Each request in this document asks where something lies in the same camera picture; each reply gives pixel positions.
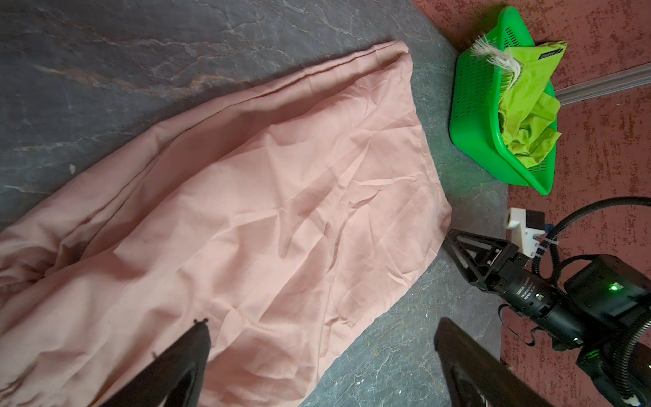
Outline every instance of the pink fabric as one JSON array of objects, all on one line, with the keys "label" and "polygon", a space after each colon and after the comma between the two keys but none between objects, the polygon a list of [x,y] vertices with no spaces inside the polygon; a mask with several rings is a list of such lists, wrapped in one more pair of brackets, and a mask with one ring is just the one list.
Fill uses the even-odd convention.
[{"label": "pink fabric", "polygon": [[193,323],[201,405],[295,406],[450,220],[402,42],[161,122],[0,234],[0,405],[98,405]]}]

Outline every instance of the lime green cloth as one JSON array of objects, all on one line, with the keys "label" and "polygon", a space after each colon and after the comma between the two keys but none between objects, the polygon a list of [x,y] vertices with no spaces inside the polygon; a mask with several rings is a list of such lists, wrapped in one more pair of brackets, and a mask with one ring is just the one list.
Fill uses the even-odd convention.
[{"label": "lime green cloth", "polygon": [[501,95],[502,140],[527,168],[540,164],[561,136],[549,127],[561,104],[543,90],[566,47],[566,42],[548,42],[504,50],[521,63],[522,72],[517,82]]}]

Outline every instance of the red wall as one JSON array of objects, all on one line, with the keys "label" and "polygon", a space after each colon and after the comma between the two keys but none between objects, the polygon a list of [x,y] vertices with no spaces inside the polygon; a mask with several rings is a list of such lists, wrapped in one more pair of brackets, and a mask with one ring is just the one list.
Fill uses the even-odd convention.
[{"label": "red wall", "polygon": [[[509,186],[508,205],[541,210],[548,223],[600,199],[651,197],[651,85],[567,105],[559,112],[563,132],[557,149],[552,192],[541,197],[534,189]],[[614,254],[651,278],[651,208],[623,206],[595,212],[564,232],[562,258],[577,254]],[[549,270],[543,264],[542,273]],[[567,267],[561,281],[585,262]],[[505,325],[529,340],[534,325],[510,311]],[[644,342],[651,346],[651,336]],[[506,326],[502,359],[512,372],[555,406],[610,407],[590,379],[574,365],[577,350],[554,352],[546,333],[529,348]]]},{"label": "red wall", "polygon": [[[495,26],[503,0],[414,0],[457,48]],[[650,0],[511,0],[536,43],[567,41],[557,89],[651,62]]]}]

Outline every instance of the pink cloth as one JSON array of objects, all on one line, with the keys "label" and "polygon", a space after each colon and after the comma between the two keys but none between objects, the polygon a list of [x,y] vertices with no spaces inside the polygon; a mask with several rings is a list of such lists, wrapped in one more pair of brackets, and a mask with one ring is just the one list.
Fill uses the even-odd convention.
[{"label": "pink cloth", "polygon": [[402,42],[156,124],[0,234],[0,405],[98,405],[193,323],[200,404],[295,406],[450,221]]}]

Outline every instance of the clothing tag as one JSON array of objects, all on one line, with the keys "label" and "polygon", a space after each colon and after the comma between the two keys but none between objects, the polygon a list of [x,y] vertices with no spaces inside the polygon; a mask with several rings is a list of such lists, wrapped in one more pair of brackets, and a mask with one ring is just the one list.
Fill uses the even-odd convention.
[{"label": "clothing tag", "polygon": [[562,52],[562,51],[563,51],[562,48],[554,49],[553,51],[548,51],[548,52],[545,52],[545,53],[540,54],[540,56],[538,57],[538,59],[547,58],[547,57],[550,57],[550,56],[552,56],[552,55],[556,55],[556,54],[558,54],[558,53],[560,53],[560,52]]}]

